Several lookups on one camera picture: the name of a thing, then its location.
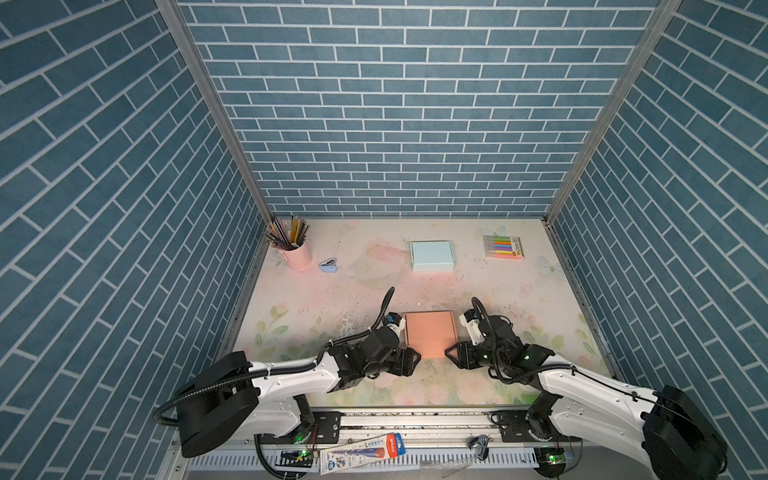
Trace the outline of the light blue small stapler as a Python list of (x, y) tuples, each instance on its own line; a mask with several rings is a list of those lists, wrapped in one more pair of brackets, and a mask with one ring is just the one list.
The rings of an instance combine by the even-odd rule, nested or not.
[(337, 273), (337, 260), (335, 258), (324, 260), (319, 264), (319, 269), (324, 273)]

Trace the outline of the aluminium corner post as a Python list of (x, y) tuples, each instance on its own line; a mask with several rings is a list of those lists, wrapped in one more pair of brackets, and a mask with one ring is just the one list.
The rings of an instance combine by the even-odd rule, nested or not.
[(177, 1), (157, 0), (156, 5), (174, 39), (190, 75), (206, 103), (225, 145), (232, 155), (235, 166), (243, 177), (264, 222), (272, 219), (272, 211), (254, 177), (240, 140), (220, 99), (215, 84), (194, 41), (190, 28)]
[(563, 179), (562, 185), (543, 217), (543, 223), (546, 227), (554, 227), (554, 223), (563, 210), (569, 195), (589, 165), (597, 147), (604, 139), (608, 128), (627, 99), (643, 67), (681, 3), (681, 0), (662, 0), (658, 2), (637, 45), (633, 48), (622, 72), (609, 93), (605, 105), (598, 113), (580, 151), (575, 156), (569, 171)]

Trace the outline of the clear box of markers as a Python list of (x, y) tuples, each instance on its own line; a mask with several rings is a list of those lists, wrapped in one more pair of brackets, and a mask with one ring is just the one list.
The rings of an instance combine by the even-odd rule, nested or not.
[(522, 260), (525, 254), (519, 237), (484, 235), (485, 256), (489, 258)]

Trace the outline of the pink paper box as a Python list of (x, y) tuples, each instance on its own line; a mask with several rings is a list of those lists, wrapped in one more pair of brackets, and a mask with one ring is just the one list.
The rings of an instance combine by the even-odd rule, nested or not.
[(423, 359), (445, 357), (445, 351), (458, 342), (453, 313), (450, 311), (409, 312), (406, 321), (406, 343)]

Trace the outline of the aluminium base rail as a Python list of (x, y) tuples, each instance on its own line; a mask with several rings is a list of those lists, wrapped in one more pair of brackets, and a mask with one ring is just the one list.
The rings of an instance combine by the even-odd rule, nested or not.
[[(414, 473), (434, 469), (445, 478), (476, 471), (511, 470), (531, 472), (535, 478), (550, 474), (571, 478), (571, 469), (583, 461), (585, 452), (626, 463), (626, 458), (576, 437), (550, 441), (534, 438), (522, 407), (489, 408), (319, 408), (315, 426), (302, 440), (267, 436), (256, 448), (251, 433), (237, 433), (222, 446), (191, 459), (181, 455), (174, 443), (161, 468), (162, 479), (187, 479), (193, 474), (210, 478), (215, 474), (256, 472), (270, 469), (281, 477), (316, 478), (323, 449), (399, 433), (406, 453), (396, 459), (348, 470), (351, 474)], [(479, 462), (467, 447), (475, 436), (490, 437), (489, 456)]]

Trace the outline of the small metal clip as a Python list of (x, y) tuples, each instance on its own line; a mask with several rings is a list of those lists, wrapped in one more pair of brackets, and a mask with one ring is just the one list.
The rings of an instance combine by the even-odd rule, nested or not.
[(489, 443), (488, 435), (478, 435), (468, 442), (467, 447), (476, 461), (484, 462), (489, 456)]

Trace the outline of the blue red white packet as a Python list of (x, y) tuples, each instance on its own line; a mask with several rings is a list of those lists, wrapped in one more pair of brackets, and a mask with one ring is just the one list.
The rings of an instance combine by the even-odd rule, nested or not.
[(406, 453), (399, 433), (388, 433), (375, 438), (331, 447), (320, 451), (321, 475), (339, 473), (380, 461), (396, 459)]

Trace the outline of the bundle of coloured pencils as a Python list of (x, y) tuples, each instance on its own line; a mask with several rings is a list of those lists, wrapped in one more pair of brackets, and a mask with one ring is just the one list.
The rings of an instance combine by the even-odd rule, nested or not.
[(273, 217), (265, 227), (265, 237), (271, 246), (282, 251), (292, 251), (306, 243), (309, 224), (292, 216), (288, 221)]

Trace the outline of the light teal paper box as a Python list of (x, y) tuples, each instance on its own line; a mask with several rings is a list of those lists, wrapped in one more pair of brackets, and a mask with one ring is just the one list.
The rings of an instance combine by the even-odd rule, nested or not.
[(448, 272), (455, 268), (455, 254), (450, 241), (413, 241), (410, 252), (414, 272)]

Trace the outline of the aluminium left corner post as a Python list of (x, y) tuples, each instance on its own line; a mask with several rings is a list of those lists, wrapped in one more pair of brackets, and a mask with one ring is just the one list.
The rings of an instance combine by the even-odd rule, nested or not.
[(272, 211), (254, 177), (240, 140), (220, 99), (215, 84), (194, 41), (190, 28), (177, 1), (157, 0), (156, 5), (174, 39), (190, 75), (206, 103), (225, 145), (232, 155), (235, 166), (243, 177), (264, 222), (272, 219)]

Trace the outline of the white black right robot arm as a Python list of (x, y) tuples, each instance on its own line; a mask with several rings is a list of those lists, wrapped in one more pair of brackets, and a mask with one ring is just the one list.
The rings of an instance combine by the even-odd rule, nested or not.
[(505, 385), (539, 395), (526, 413), (540, 441), (576, 437), (649, 467), (659, 479), (716, 479), (728, 466), (725, 439), (682, 390), (630, 385), (523, 342), (503, 316), (461, 315), (468, 340), (445, 355), (462, 370), (485, 368)]

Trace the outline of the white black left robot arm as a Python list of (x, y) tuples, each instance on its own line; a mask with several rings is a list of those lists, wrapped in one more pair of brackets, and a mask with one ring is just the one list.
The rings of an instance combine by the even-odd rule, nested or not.
[(180, 387), (153, 414), (178, 429), (181, 453), (208, 453), (239, 430), (284, 437), (311, 422), (305, 397), (359, 385), (382, 373), (411, 376), (421, 355), (401, 345), (399, 328), (381, 326), (353, 342), (330, 341), (318, 355), (296, 361), (252, 362), (242, 351), (222, 357)]

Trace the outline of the aluminium right corner post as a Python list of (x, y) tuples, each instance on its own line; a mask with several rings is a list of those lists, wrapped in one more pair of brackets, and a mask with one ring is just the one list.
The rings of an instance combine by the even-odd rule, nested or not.
[(597, 147), (604, 139), (608, 128), (627, 99), (643, 67), (681, 3), (681, 0), (662, 0), (658, 2), (637, 45), (633, 48), (622, 72), (609, 93), (605, 105), (598, 113), (580, 151), (575, 156), (569, 171), (563, 179), (562, 185), (543, 217), (543, 223), (546, 227), (554, 227), (554, 223), (563, 210), (569, 195), (589, 165)]

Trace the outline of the pink metal pencil bucket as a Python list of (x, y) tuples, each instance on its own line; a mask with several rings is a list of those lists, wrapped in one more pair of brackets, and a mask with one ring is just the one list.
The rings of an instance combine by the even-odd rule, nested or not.
[(277, 254), (285, 262), (289, 270), (303, 271), (313, 264), (312, 253), (307, 240), (293, 250), (278, 249)]

